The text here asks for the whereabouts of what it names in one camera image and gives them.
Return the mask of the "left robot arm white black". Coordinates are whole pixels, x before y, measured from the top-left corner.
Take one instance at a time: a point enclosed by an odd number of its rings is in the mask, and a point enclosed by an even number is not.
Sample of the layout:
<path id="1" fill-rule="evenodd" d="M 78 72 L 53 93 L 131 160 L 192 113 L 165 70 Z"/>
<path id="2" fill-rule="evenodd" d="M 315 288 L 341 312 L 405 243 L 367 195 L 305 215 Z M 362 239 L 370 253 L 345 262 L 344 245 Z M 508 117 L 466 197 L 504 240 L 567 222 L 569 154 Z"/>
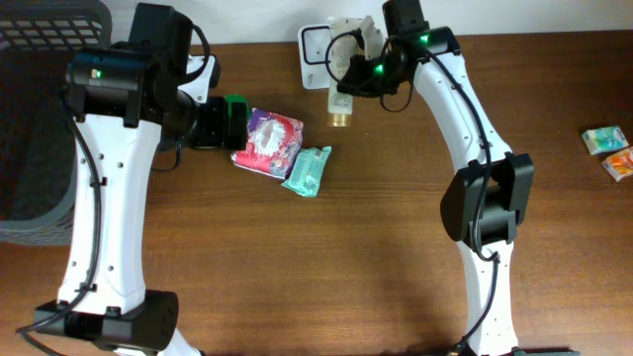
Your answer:
<path id="1" fill-rule="evenodd" d="M 176 294 L 150 290 L 142 234 L 154 155 L 170 148 L 242 149 L 249 111 L 204 91 L 219 81 L 216 58 L 188 66 L 201 30 L 170 6 L 140 3 L 129 38 L 76 53 L 61 104 L 77 153 L 71 249 L 57 297 L 19 334 L 86 340 L 120 355 L 193 355 L 178 330 Z"/>

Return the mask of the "orange small tissue box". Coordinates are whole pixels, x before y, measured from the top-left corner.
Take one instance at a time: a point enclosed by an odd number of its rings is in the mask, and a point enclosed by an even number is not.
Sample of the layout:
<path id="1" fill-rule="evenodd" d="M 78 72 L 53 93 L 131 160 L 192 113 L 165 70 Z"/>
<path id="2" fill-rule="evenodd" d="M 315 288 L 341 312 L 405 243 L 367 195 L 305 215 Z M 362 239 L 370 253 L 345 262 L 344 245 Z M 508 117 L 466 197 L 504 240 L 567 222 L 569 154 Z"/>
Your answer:
<path id="1" fill-rule="evenodd" d="M 633 174 L 632 147 L 609 155 L 602 161 L 602 167 L 616 182 L 631 176 Z"/>

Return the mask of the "white floral tube gold cap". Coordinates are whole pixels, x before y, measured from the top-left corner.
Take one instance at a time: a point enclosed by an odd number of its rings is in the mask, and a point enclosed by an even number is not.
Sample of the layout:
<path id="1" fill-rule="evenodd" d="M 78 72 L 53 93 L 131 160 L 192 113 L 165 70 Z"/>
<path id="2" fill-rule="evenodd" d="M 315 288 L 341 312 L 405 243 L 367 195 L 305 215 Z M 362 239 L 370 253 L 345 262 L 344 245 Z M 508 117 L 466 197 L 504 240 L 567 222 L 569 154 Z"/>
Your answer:
<path id="1" fill-rule="evenodd" d="M 356 30 L 360 24 L 360 19 L 329 17 L 330 37 L 333 39 L 337 35 Z M 329 67 L 332 73 L 339 80 L 347 72 L 350 63 L 349 59 L 357 53 L 357 41 L 352 36 L 340 38 L 335 42 L 329 51 Z M 345 128 L 351 125 L 353 114 L 353 97 L 338 91 L 337 83 L 329 79 L 328 89 L 328 113 L 327 125 L 335 128 Z"/>

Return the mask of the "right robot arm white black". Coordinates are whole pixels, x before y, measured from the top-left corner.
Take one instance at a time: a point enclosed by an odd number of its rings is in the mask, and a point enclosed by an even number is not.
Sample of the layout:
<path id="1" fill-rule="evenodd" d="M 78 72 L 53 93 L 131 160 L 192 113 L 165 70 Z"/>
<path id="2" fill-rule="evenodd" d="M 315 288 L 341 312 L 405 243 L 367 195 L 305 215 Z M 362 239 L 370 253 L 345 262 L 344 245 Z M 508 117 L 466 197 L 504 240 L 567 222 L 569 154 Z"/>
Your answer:
<path id="1" fill-rule="evenodd" d="M 387 37 L 371 44 L 367 31 L 349 31 L 362 51 L 351 56 L 344 74 L 332 78 L 341 93 L 379 99 L 408 83 L 409 92 L 429 107 L 454 170 L 440 216 L 460 251 L 467 286 L 466 331 L 449 352 L 519 355 L 509 268 L 533 162 L 526 153 L 514 153 L 490 122 L 451 29 L 431 28 L 417 1 L 387 1 L 382 11 Z"/>

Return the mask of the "teal small tissue box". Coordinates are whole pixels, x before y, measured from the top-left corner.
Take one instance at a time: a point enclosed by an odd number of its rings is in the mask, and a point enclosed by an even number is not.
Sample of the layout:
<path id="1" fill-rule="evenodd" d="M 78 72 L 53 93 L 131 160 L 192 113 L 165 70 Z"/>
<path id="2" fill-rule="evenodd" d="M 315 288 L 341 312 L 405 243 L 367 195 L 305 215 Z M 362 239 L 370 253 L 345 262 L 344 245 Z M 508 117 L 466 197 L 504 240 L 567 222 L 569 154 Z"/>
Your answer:
<path id="1" fill-rule="evenodd" d="M 629 145 L 620 126 L 587 130 L 582 139 L 591 155 L 618 151 Z"/>

